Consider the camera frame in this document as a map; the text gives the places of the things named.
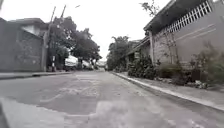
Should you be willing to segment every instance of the street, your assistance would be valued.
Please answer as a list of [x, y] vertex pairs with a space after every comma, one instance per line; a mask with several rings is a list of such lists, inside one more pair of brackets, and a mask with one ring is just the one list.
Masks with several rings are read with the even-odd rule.
[[0, 96], [17, 128], [224, 128], [223, 113], [166, 99], [103, 71], [3, 80]]

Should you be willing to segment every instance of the curb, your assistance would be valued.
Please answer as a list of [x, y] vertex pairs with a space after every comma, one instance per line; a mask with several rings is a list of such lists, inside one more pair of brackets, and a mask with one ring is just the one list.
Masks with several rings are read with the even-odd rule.
[[223, 105], [219, 105], [219, 104], [216, 104], [216, 103], [211, 102], [211, 101], [195, 98], [195, 97], [188, 96], [188, 95], [183, 95], [181, 93], [177, 93], [177, 92], [171, 91], [169, 89], [153, 86], [151, 84], [147, 84], [147, 83], [144, 83], [144, 82], [141, 82], [141, 81], [138, 81], [138, 80], [132, 79], [130, 77], [114, 73], [114, 72], [112, 72], [112, 74], [114, 74], [115, 76], [118, 76], [118, 77], [120, 77], [124, 80], [127, 80], [131, 83], [134, 83], [138, 86], [141, 86], [143, 88], [152, 89], [154, 91], [158, 91], [158, 92], [161, 92], [161, 93], [164, 93], [164, 94], [167, 94], [167, 95], [171, 95], [171, 96], [176, 97], [176, 98], [187, 100], [187, 101], [190, 101], [190, 102], [193, 102], [193, 103], [196, 103], [196, 104], [200, 104], [200, 105], [203, 105], [203, 106], [206, 106], [206, 107], [213, 108], [213, 109], [224, 112], [224, 106]]
[[0, 128], [9, 128], [9, 123], [1, 103], [0, 103]]
[[24, 75], [14, 75], [14, 76], [3, 76], [0, 77], [0, 80], [11, 80], [11, 79], [25, 79], [25, 78], [34, 78], [34, 77], [42, 77], [42, 76], [54, 76], [54, 75], [66, 75], [73, 74], [73, 72], [65, 72], [65, 73], [31, 73]]

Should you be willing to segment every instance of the sidewalk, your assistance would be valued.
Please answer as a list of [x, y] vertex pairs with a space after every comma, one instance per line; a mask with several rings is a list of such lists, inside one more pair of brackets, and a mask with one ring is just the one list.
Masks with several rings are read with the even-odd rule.
[[166, 84], [159, 81], [152, 81], [141, 78], [131, 78], [128, 77], [127, 74], [114, 74], [142, 87], [169, 94], [220, 111], [224, 111], [224, 93], [191, 87], [175, 86], [172, 84]]
[[52, 76], [52, 75], [65, 75], [72, 73], [73, 72], [0, 73], [0, 80]]

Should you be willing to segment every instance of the gutter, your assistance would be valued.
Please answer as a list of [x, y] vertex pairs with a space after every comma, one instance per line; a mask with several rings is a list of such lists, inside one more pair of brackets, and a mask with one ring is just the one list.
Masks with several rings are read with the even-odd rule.
[[181, 100], [184, 100], [184, 101], [188, 101], [188, 102], [192, 102], [192, 103], [195, 103], [195, 104], [198, 104], [198, 105], [202, 105], [202, 106], [205, 106], [205, 107], [208, 107], [208, 108], [212, 108], [213, 110], [218, 110], [219, 112], [224, 112], [224, 105], [223, 104], [217, 104], [213, 101], [210, 101], [210, 100], [206, 100], [206, 99], [200, 99], [200, 98], [196, 98], [196, 97], [193, 97], [193, 96], [190, 96], [190, 95], [186, 95], [186, 94], [182, 94], [182, 93], [179, 93], [179, 92], [175, 92], [171, 89], [166, 89], [166, 88], [161, 88], [161, 87], [157, 87], [157, 86], [154, 86], [150, 83], [145, 83], [145, 82], [141, 82], [139, 80], [136, 80], [136, 79], [133, 79], [131, 77], [127, 77], [125, 75], [122, 75], [122, 74], [119, 74], [119, 73], [113, 73], [115, 76], [118, 76], [124, 80], [127, 80], [145, 90], [149, 90], [149, 91], [154, 91], [154, 92], [157, 92], [158, 93], [161, 93], [161, 94], [165, 94], [167, 96], [172, 96], [174, 98], [177, 98], [177, 99], [181, 99]]
[[161, 11], [158, 12], [158, 14], [156, 14], [153, 19], [144, 27], [144, 30], [147, 31], [149, 29], [149, 27], [155, 23], [156, 21], [159, 20], [160, 16], [166, 12], [171, 6], [173, 6], [174, 3], [176, 3], [177, 0], [171, 0]]

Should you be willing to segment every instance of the tree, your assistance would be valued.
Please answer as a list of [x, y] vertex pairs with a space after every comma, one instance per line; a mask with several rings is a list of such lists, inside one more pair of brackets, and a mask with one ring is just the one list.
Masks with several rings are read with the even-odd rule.
[[151, 2], [140, 3], [142, 8], [149, 12], [149, 16], [155, 16], [159, 10], [159, 7], [155, 6], [155, 0], [151, 0]]
[[107, 65], [109, 70], [113, 70], [119, 64], [125, 65], [121, 58], [123, 58], [128, 50], [127, 36], [112, 37], [114, 42], [109, 45], [109, 54], [107, 55]]
[[69, 52], [81, 60], [101, 59], [100, 47], [91, 39], [92, 34], [89, 33], [89, 28], [83, 31], [78, 31], [76, 28], [71, 17], [56, 17], [51, 25], [49, 55], [56, 56], [56, 62], [59, 64], [64, 64]]
[[3, 4], [4, 0], [0, 0], [0, 10], [2, 8], [2, 4]]
[[168, 32], [166, 30], [163, 31], [163, 35], [165, 38], [165, 42], [160, 43], [165, 46], [166, 50], [164, 50], [164, 56], [170, 59], [171, 64], [180, 65], [180, 58], [178, 54], [178, 48], [176, 41], [174, 40], [174, 35], [172, 32]]
[[210, 42], [205, 42], [204, 47], [204, 50], [194, 55], [194, 67], [201, 70], [200, 80], [207, 84], [223, 84], [224, 53]]

